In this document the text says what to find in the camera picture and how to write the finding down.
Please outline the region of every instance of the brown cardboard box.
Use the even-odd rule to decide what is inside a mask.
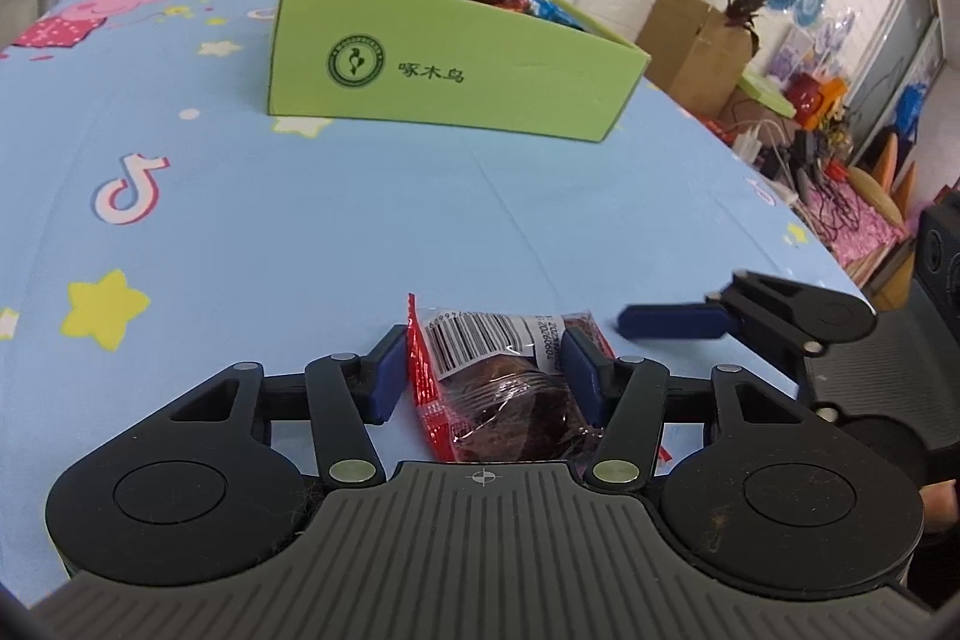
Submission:
[[[647,78],[689,112],[717,118],[752,59],[750,34],[701,0],[656,0],[637,45]]]

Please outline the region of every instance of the star print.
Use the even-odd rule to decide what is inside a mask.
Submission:
[[[299,134],[301,137],[315,139],[333,122],[333,118],[275,118],[272,131],[277,134]]]
[[[0,310],[0,341],[4,339],[13,339],[13,333],[16,331],[16,322],[20,319],[17,311],[5,307]]]
[[[200,55],[216,55],[219,58],[226,58],[229,54],[243,49],[240,44],[233,42],[203,42],[200,45]]]
[[[790,234],[793,236],[793,239],[795,239],[799,244],[807,244],[809,242],[808,237],[806,237],[806,230],[803,228],[803,226],[798,226],[796,223],[790,223],[790,225],[786,227],[786,230],[790,232]]]
[[[127,286],[120,269],[107,273],[99,283],[70,283],[73,307],[61,324],[64,336],[92,336],[104,350],[120,347],[127,324],[150,305],[150,297]]]

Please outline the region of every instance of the green box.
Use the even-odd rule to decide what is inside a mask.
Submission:
[[[465,0],[280,0],[268,111],[602,140],[650,57]]]

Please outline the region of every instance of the pink cartoon pig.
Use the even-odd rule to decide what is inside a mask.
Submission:
[[[37,20],[13,42],[15,47],[73,47],[107,18],[133,12],[144,4],[163,0],[87,0],[59,14]]]

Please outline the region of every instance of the table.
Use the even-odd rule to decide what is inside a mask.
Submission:
[[[750,268],[856,288],[757,175],[642,82],[600,145],[266,116],[275,0],[67,0],[0,58],[0,581],[66,579],[43,524],[71,463],[223,367],[366,352],[424,306],[611,321]],[[651,343],[674,374],[732,339]],[[430,458],[409,396],[371,436]],[[681,458],[698,427],[672,427]],[[275,448],[310,468],[308,429]]]

